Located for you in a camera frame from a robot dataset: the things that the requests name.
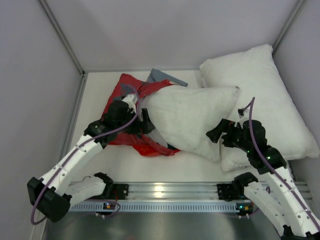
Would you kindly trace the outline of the red pillowcase with grey print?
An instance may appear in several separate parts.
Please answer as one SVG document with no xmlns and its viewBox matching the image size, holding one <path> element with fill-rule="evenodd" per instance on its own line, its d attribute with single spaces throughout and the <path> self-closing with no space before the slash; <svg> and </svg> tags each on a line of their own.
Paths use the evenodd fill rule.
<svg viewBox="0 0 320 240">
<path fill-rule="evenodd" d="M 152 139 L 150 134 L 155 132 L 156 127 L 149 118 L 148 110 L 138 103 L 138 100 L 145 100 L 172 85 L 168 79 L 146 82 L 123 73 L 107 101 L 101 120 L 114 129 L 126 128 L 116 133 L 109 144 L 131 146 L 144 157 L 173 156 L 178 153 L 179 149 Z"/>
</svg>

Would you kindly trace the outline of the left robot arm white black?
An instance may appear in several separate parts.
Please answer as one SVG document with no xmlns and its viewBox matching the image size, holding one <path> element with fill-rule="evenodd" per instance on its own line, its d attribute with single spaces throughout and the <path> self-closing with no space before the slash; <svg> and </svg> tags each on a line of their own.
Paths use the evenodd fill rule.
<svg viewBox="0 0 320 240">
<path fill-rule="evenodd" d="M 32 214 L 41 212 L 53 223 L 60 221 L 74 205 L 91 197 L 108 194 L 113 180 L 98 172 L 88 180 L 70 185 L 73 176 L 95 155 L 100 153 L 118 134 L 134 134 L 146 124 L 151 125 L 145 108 L 140 109 L 140 99 L 129 94 L 114 100 L 101 119 L 91 122 L 75 146 L 51 170 L 40 178 L 32 177 L 27 191 Z"/>
</svg>

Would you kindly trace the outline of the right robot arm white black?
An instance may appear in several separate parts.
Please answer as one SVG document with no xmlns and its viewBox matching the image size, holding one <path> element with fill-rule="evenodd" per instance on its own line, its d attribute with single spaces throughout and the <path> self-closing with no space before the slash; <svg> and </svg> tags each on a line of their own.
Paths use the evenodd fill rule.
<svg viewBox="0 0 320 240">
<path fill-rule="evenodd" d="M 318 240 L 320 220 L 312 212 L 293 180 L 280 152 L 269 145 L 266 130 L 257 120 L 243 124 L 222 119 L 206 136 L 228 148 L 246 153 L 249 163 L 273 191 L 271 196 L 251 172 L 242 173 L 231 182 L 238 198 L 251 200 L 268 218 L 282 240 Z"/>
</svg>

